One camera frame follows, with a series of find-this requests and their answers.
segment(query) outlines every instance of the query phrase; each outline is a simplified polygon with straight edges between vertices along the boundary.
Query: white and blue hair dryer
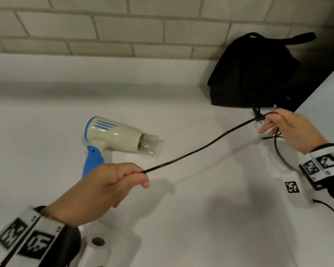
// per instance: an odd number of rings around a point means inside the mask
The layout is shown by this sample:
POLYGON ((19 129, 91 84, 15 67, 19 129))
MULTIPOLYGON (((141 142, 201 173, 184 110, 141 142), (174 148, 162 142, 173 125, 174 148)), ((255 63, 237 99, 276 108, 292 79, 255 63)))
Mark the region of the white and blue hair dryer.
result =
POLYGON ((89 143, 83 177, 104 163, 102 153, 107 149, 140 152, 153 156, 159 144, 159 136, 100 116, 94 116, 86 124, 85 140, 89 143))

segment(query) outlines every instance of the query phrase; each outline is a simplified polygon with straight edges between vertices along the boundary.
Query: bag handle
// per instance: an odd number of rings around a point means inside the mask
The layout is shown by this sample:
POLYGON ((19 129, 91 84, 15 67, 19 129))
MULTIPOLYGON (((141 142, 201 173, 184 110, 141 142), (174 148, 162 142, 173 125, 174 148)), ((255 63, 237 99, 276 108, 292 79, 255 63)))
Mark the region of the bag handle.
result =
POLYGON ((298 45, 298 44, 308 43, 308 42, 314 41, 317 38, 316 34, 313 32, 299 34, 294 37, 285 38, 285 39, 266 38, 258 33, 248 33, 245 36, 255 37, 259 39, 272 40, 272 41, 278 41, 282 43, 283 45, 298 45))

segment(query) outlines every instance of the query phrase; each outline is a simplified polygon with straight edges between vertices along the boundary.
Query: blue handle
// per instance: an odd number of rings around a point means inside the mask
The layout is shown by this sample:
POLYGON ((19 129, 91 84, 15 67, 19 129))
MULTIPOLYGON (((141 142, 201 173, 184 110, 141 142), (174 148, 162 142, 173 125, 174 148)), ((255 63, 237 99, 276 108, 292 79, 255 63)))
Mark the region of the blue handle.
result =
POLYGON ((101 156, 99 149, 89 145, 88 157, 86 158, 83 169, 83 178, 101 164, 104 164, 104 158, 101 156))

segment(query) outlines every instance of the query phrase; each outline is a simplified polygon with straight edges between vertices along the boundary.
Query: screw hole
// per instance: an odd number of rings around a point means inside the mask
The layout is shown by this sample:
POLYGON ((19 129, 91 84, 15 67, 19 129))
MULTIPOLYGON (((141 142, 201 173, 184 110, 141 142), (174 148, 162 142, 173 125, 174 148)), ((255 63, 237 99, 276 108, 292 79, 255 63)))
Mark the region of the screw hole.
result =
POLYGON ((105 244, 104 239, 100 237, 94 237, 91 242, 96 246, 103 246, 105 244))

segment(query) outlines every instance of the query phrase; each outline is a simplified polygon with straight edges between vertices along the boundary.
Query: countertop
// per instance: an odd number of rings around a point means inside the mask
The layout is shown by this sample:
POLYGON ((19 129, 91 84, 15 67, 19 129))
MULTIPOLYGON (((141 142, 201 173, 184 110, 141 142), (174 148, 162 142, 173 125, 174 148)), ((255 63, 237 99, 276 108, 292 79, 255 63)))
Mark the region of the countertop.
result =
MULTIPOLYGON (((164 139, 159 158, 104 154, 106 162, 143 168, 253 117, 250 109, 212 106, 207 88, 197 86, 0 83, 0 229, 25 206, 47 205, 80 179, 83 131, 95 115, 164 139)), ((277 186, 287 169, 255 126, 151 172, 148 190, 133 189, 100 219, 131 240, 128 249, 114 251, 125 259, 120 266, 334 265, 334 214, 290 205, 277 186)), ((282 150, 297 157, 284 144, 282 150)), ((316 198, 334 206, 325 191, 316 198)))

